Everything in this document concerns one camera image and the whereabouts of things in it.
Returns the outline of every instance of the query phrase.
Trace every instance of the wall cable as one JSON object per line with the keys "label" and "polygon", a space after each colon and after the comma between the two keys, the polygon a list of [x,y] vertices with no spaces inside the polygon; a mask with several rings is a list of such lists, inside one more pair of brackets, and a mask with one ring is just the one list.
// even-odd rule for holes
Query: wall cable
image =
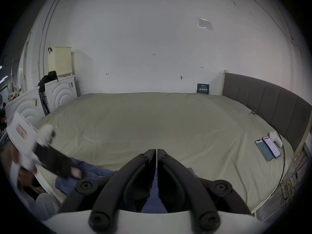
{"label": "wall cable", "polygon": [[49,29],[49,26],[50,26],[50,22],[51,22],[53,13],[54,13],[54,11],[55,11],[55,9],[56,9],[56,7],[57,7],[59,1],[60,1],[60,0],[57,1],[57,4],[55,5],[55,7],[54,7],[54,9],[53,9],[53,11],[52,11],[52,14],[51,14],[51,16],[50,16],[49,23],[48,23],[48,26],[47,26],[47,29],[46,29],[46,34],[45,34],[44,44],[43,44],[43,56],[42,56],[42,68],[43,68],[43,72],[44,72],[44,53],[45,53],[46,36],[48,35],[48,29]]}
{"label": "wall cable", "polygon": [[280,28],[280,26],[277,24],[277,22],[273,19],[273,17],[271,17],[271,15],[270,15],[256,0],[253,0],[253,1],[254,1],[256,4],[258,4],[258,5],[269,15],[269,17],[273,20],[273,22],[275,22],[276,26],[280,29],[280,31],[283,33],[283,35],[284,35],[285,37],[287,37],[287,38],[291,41],[291,44],[299,48],[300,56],[301,56],[301,68],[302,68],[302,87],[301,87],[301,97],[302,97],[302,92],[303,92],[303,63],[302,63],[302,53],[301,53],[300,47],[292,42],[293,37],[291,36],[291,33],[290,33],[290,32],[289,32],[289,34],[290,34],[291,38],[290,38],[289,36],[287,36],[287,35],[283,32],[283,30]]}
{"label": "wall cable", "polygon": [[40,37],[40,42],[39,42],[39,54],[38,54],[38,75],[39,75],[39,80],[40,80],[40,48],[41,48],[42,35],[43,35],[43,31],[44,31],[44,27],[45,27],[46,21],[47,21],[47,19],[48,19],[48,16],[49,16],[49,14],[50,14],[50,11],[51,11],[51,9],[52,9],[53,4],[55,3],[55,1],[56,1],[56,0],[54,0],[53,3],[52,3],[52,5],[51,5],[51,7],[50,7],[50,9],[49,9],[49,12],[48,12],[48,14],[46,15],[46,19],[45,19],[45,21],[44,21],[43,27],[42,27],[42,32],[41,32],[41,37]]}

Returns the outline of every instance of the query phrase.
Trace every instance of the bed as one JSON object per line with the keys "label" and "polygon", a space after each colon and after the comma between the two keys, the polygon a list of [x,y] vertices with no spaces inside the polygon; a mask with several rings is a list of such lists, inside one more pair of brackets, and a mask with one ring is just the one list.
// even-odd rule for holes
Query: bed
{"label": "bed", "polygon": [[[278,95],[272,97],[275,89]],[[283,108],[283,103],[292,108]],[[59,107],[36,127],[50,123],[56,131],[54,148],[109,170],[118,170],[148,149],[164,149],[199,177],[229,181],[254,212],[276,189],[283,170],[282,149],[279,158],[267,162],[255,140],[274,130],[268,123],[277,128],[285,148],[285,174],[294,151],[303,145],[310,114],[311,106],[292,92],[226,73],[222,96],[87,94]],[[56,176],[39,171],[55,197],[64,200],[55,189]]]}

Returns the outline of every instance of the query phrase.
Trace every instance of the white wall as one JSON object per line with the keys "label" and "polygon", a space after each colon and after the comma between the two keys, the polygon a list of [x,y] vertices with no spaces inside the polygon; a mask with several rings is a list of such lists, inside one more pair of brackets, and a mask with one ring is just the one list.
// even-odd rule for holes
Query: white wall
{"label": "white wall", "polygon": [[[33,27],[28,89],[39,82],[41,29],[53,1]],[[222,72],[229,70],[282,86],[311,104],[311,55],[302,52],[301,62],[291,44],[293,19],[286,23],[278,0],[256,1],[286,36],[253,0],[60,0],[41,44],[40,77],[48,73],[47,48],[71,46],[81,94],[195,92],[197,83],[220,94]],[[210,20],[213,30],[198,28],[197,17]]]}

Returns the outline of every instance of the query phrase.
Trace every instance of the smartphone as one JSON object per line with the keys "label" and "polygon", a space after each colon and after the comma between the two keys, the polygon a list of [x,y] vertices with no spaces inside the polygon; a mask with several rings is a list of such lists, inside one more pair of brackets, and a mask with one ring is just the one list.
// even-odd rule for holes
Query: smartphone
{"label": "smartphone", "polygon": [[270,149],[271,153],[274,155],[275,158],[280,156],[280,151],[277,149],[273,141],[270,139],[269,136],[263,137],[263,141],[266,143],[268,148]]}
{"label": "smartphone", "polygon": [[271,159],[273,159],[273,155],[271,154],[271,151],[267,147],[267,145],[263,142],[262,139],[256,140],[255,144],[259,148],[260,152],[262,153],[263,157],[266,159],[267,162],[269,162]]}

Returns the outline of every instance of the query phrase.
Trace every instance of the laundry basket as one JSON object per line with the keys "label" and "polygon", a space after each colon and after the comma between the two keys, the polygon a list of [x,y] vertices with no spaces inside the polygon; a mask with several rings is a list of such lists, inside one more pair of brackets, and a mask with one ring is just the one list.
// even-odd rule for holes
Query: laundry basket
{"label": "laundry basket", "polygon": [[49,51],[48,65],[49,72],[56,71],[57,76],[71,74],[73,72],[71,66],[71,47],[54,47],[52,51]]}

